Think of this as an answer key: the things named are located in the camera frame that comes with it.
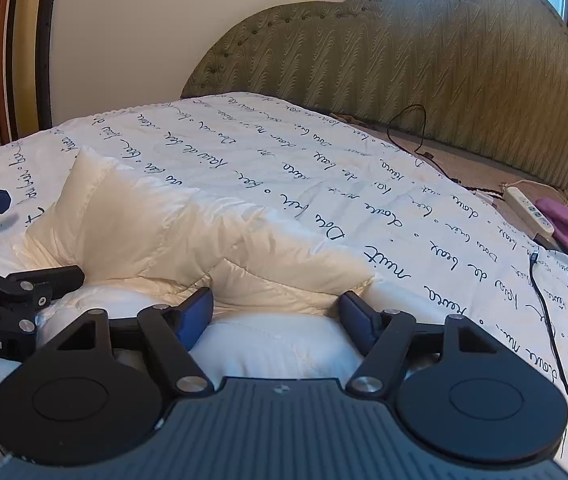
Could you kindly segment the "green upholstered headboard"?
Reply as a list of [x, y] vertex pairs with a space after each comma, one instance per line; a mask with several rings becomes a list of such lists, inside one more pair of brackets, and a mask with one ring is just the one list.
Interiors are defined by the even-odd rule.
[[272, 6], [229, 29], [182, 93], [231, 91], [394, 122], [568, 193], [568, 26], [548, 0]]

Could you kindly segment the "white remote control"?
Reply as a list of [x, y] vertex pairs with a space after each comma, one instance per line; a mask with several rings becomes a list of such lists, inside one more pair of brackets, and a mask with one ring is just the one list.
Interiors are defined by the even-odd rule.
[[517, 187], [507, 186], [503, 198], [517, 217], [536, 235], [550, 240], [554, 235], [554, 225], [549, 222], [540, 209]]

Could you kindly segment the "gold black tower fan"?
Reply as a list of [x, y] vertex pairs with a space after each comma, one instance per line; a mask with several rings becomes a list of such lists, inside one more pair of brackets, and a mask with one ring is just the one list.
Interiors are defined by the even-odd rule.
[[0, 0], [0, 143], [52, 127], [54, 0]]

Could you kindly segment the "white script-print bed quilt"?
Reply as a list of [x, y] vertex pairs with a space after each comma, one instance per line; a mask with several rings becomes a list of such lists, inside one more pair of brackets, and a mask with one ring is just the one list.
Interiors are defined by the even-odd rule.
[[[568, 393], [568, 256], [536, 244], [427, 162], [327, 116], [250, 93], [114, 110], [0, 148], [0, 190], [37, 220], [88, 148], [164, 183], [274, 209], [353, 249], [392, 305], [473, 320]], [[568, 427], [558, 461], [568, 470]]]

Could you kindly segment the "cream puffer jacket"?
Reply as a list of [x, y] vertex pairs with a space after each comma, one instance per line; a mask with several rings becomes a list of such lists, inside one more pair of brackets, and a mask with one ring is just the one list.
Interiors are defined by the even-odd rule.
[[37, 317], [48, 342], [80, 314], [128, 318], [214, 294], [214, 318], [192, 355], [226, 376], [346, 379], [360, 356], [337, 321], [352, 290], [376, 310], [388, 281], [353, 249], [272, 208], [143, 176], [88, 148], [35, 222], [0, 223], [0, 275], [78, 266], [83, 285]]

